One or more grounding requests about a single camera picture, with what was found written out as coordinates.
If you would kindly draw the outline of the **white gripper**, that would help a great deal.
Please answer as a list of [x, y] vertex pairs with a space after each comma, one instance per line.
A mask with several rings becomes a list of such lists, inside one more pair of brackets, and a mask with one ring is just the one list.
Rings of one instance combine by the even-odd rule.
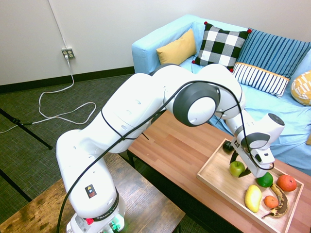
[[234, 152], [229, 164], [235, 162], [238, 156], [240, 156], [246, 164], [246, 169], [238, 176], [239, 178], [251, 173], [256, 178], [262, 177], [266, 174], [268, 171], [268, 150], [246, 150], [246, 147], [242, 146], [237, 139], [231, 141], [231, 146], [234, 148]]

